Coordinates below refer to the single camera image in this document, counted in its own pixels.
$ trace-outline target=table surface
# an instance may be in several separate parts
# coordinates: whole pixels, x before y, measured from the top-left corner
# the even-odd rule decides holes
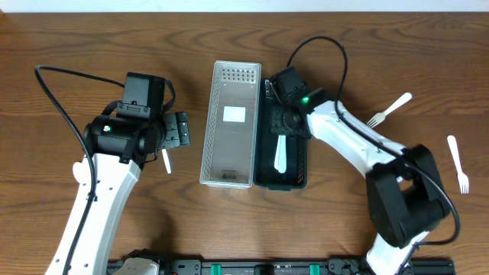
[[[460,274],[487,271],[489,251],[489,17],[487,14],[0,14],[0,273],[44,273],[73,206],[72,165],[83,152],[39,87],[46,64],[125,81],[127,71],[171,79],[174,111],[186,111],[192,144],[148,164],[121,217],[111,257],[152,248],[206,259],[325,258],[365,255],[376,232],[365,182],[332,148],[311,140],[308,183],[292,192],[210,188],[199,184],[213,63],[284,68],[291,51],[314,35],[340,40],[349,71],[342,101],[363,121],[404,92],[413,100],[376,130],[435,155],[461,216],[459,239],[417,257],[452,257]],[[338,88],[342,56],[323,41],[294,65],[313,87]],[[79,128],[117,86],[46,72]],[[470,195],[459,193],[446,142],[458,139]],[[429,236],[447,238],[447,218]]]

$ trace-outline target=white label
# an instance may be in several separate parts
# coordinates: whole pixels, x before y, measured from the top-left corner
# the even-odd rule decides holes
[[[245,107],[224,106],[224,116],[222,117],[222,120],[230,122],[245,122],[245,116]]]

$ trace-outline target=fork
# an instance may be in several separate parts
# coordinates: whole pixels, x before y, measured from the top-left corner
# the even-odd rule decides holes
[[[370,128],[373,128],[373,127],[379,125],[382,121],[385,120],[385,117],[387,115],[389,115],[391,112],[394,112],[397,108],[404,105],[404,103],[411,100],[412,97],[413,97],[413,95],[411,95],[410,92],[405,92],[394,103],[392,103],[392,105],[389,108],[387,108],[385,111],[377,113],[376,115],[374,115],[374,117],[371,118],[371,120],[369,120],[367,122],[367,126]]]
[[[449,135],[446,140],[449,142],[450,151],[452,152],[453,162],[455,162],[455,169],[457,170],[458,184],[460,186],[460,193],[468,194],[468,176],[462,172],[460,164],[460,156],[458,155],[457,141],[454,136]]]

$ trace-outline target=green tape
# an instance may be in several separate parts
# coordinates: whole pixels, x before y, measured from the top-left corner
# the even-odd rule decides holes
[[[321,269],[318,264],[311,264],[309,270],[311,271],[311,275],[321,275]]]
[[[220,264],[211,265],[211,275],[221,275],[221,265]]]

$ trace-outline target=wooden table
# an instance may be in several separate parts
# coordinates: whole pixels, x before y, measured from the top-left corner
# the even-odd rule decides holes
[[[305,189],[271,192],[199,184],[212,67],[216,60],[284,68],[313,35],[346,47],[342,101],[367,120],[404,92],[413,100],[376,129],[407,146],[426,145],[461,215],[453,244],[417,257],[452,257],[460,274],[487,271],[489,251],[489,17],[487,14],[64,14],[0,18],[0,273],[44,273],[73,206],[78,141],[43,94],[34,66],[60,66],[118,81],[127,71],[173,81],[174,111],[187,111],[192,145],[148,164],[125,206],[112,248],[228,258],[365,255],[375,230],[362,176],[333,149],[309,146]],[[339,51],[318,41],[294,65],[313,87],[338,87]],[[46,72],[48,86],[79,128],[120,99],[117,86]],[[453,134],[471,194],[459,193],[446,136]],[[429,239],[448,237],[447,218]]]

